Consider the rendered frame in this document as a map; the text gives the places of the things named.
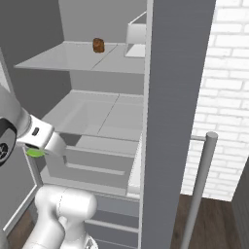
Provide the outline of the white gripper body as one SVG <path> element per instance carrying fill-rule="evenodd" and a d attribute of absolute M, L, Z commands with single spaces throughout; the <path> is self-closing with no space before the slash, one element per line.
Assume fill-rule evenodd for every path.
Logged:
<path fill-rule="evenodd" d="M 66 143 L 62 139 L 62 137 L 54 132 L 45 147 L 45 152 L 49 155 L 63 157 L 66 150 Z"/>

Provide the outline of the clear fridge drawer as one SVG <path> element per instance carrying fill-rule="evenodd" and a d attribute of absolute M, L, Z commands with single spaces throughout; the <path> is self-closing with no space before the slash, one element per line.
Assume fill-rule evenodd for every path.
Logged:
<path fill-rule="evenodd" d="M 45 156 L 41 171 L 47 184 L 115 196 L 140 195 L 141 145 L 138 141 L 82 136 L 63 158 Z"/>

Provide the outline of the grey fridge door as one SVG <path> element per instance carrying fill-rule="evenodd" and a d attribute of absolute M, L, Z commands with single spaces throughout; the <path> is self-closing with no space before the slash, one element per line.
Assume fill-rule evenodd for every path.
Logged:
<path fill-rule="evenodd" d="M 139 249 L 170 249 L 216 0 L 148 0 Z"/>
<path fill-rule="evenodd" d="M 41 186 L 35 162 L 15 146 L 0 167 L 0 231 L 9 235 Z"/>

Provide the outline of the glass fridge shelf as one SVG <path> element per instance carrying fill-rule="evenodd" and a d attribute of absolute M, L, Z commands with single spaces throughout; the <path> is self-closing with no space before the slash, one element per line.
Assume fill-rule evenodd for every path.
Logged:
<path fill-rule="evenodd" d="M 62 133 L 138 141 L 143 97 L 71 90 L 43 120 Z"/>
<path fill-rule="evenodd" d="M 103 53 L 96 53 L 92 42 L 63 42 L 17 64 L 16 68 L 143 74 L 144 65 L 144 45 L 107 43 Z"/>

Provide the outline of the grey open fridge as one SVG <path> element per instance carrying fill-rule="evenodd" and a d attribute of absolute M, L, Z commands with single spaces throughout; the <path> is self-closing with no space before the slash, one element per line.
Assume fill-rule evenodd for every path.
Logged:
<path fill-rule="evenodd" d="M 143 97 L 143 74 L 58 71 L 48 69 L 16 68 L 16 65 L 45 52 L 63 42 L 92 42 L 100 38 L 107 43 L 126 41 L 127 25 L 147 13 L 148 0 L 0 0 L 0 65 L 7 89 L 28 114 L 45 122 L 43 118 L 71 90 L 139 95 Z M 75 146 L 82 136 L 56 131 L 66 148 Z M 28 147 L 21 147 L 25 154 Z M 32 158 L 38 170 L 46 165 L 44 154 Z M 88 193 L 104 193 L 79 189 Z"/>

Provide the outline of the green round item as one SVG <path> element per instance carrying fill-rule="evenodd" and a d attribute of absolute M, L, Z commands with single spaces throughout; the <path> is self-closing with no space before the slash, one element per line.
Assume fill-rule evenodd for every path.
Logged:
<path fill-rule="evenodd" d="M 40 158 L 42 157 L 45 152 L 42 151 L 42 150 L 38 150 L 38 149 L 33 149 L 33 148 L 29 148 L 27 151 L 26 151 L 26 154 L 32 158 Z"/>

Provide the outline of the grey freezer drawer front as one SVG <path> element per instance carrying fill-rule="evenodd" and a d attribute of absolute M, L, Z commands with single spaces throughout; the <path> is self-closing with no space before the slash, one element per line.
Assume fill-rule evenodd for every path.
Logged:
<path fill-rule="evenodd" d="M 123 196 L 96 194 L 97 211 L 86 227 L 99 247 L 137 249 L 139 234 L 139 201 Z"/>

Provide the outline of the brown block food item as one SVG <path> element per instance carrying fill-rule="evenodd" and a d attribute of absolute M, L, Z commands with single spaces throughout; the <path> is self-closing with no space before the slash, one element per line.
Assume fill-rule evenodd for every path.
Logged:
<path fill-rule="evenodd" d="M 105 52 L 104 41 L 100 38 L 94 38 L 92 41 L 92 48 L 95 53 L 104 53 Z"/>

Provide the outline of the dark grey cabinet side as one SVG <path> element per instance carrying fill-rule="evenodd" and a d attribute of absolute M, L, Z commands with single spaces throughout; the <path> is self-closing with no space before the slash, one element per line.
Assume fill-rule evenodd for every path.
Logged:
<path fill-rule="evenodd" d="M 231 201 L 241 249 L 249 249 L 249 158 L 243 168 Z"/>

